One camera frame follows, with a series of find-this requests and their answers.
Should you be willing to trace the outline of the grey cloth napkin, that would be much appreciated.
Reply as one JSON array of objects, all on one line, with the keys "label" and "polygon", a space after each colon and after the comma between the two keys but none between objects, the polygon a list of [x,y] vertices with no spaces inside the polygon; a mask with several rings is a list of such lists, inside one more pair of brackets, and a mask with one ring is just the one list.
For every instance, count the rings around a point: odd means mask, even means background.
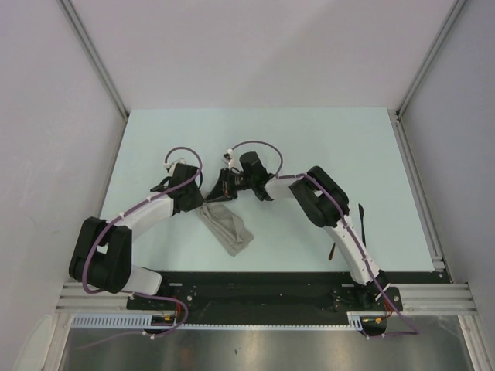
[{"label": "grey cloth napkin", "polygon": [[207,203],[199,208],[199,217],[231,256],[237,256],[253,241],[244,221],[224,204]]}]

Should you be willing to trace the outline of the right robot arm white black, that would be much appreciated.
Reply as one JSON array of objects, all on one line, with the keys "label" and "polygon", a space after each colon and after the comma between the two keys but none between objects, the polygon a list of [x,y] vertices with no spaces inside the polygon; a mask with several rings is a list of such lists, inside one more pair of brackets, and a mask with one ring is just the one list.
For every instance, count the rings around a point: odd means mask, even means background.
[{"label": "right robot arm white black", "polygon": [[309,221],[324,229],[343,255],[358,287],[358,304],[374,310],[384,302],[390,281],[352,224],[349,197],[321,167],[316,165],[297,175],[273,174],[254,151],[240,156],[239,167],[234,165],[233,151],[224,154],[224,162],[226,167],[220,170],[207,203],[235,200],[244,190],[251,190],[261,201],[295,199]]}]

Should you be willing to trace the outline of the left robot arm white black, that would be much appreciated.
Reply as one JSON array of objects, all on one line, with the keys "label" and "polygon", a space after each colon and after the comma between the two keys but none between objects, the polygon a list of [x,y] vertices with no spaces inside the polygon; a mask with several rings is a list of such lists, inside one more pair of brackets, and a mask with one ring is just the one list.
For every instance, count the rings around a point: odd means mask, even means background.
[{"label": "left robot arm white black", "polygon": [[196,183],[200,175],[200,168],[177,162],[169,176],[130,210],[110,221],[85,219],[70,261],[70,277],[90,293],[140,293],[153,308],[167,306],[170,289],[162,284],[160,273],[132,263],[133,244],[162,221],[201,206],[203,197]]}]

